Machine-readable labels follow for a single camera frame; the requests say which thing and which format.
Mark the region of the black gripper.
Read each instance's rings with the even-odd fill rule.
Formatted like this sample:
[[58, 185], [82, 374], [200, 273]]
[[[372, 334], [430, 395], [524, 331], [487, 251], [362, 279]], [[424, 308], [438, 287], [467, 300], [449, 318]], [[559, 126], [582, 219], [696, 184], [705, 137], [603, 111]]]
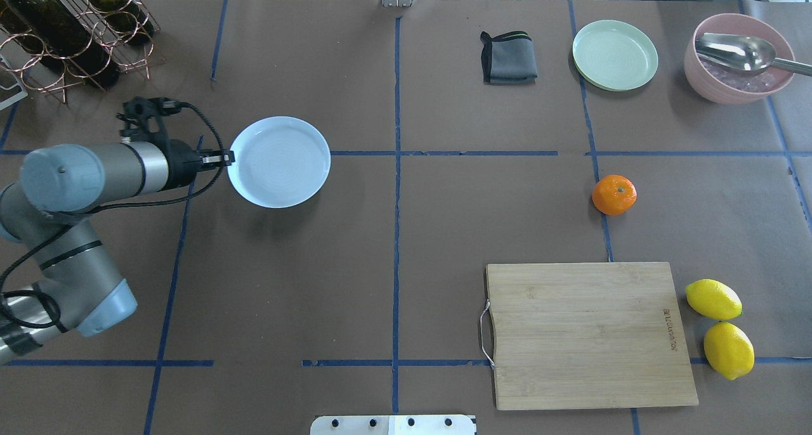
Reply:
[[199, 169], [221, 169], [232, 166], [234, 152], [232, 151], [197, 151], [180, 140], [170, 140], [166, 151], [168, 176], [166, 189], [172, 190], [188, 186], [197, 177]]

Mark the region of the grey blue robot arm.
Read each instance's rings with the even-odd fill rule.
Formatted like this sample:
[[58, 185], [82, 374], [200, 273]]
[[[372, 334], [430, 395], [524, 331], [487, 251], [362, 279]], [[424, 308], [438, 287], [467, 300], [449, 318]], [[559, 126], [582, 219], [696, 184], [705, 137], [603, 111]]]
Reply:
[[98, 335], [138, 308], [130, 284], [92, 225], [102, 211], [133, 209], [134, 197], [185, 188], [198, 173], [236, 160], [226, 149], [122, 142], [43, 147], [23, 159], [2, 190], [2, 236], [26, 246], [38, 281], [2, 292], [2, 364], [64, 333]]

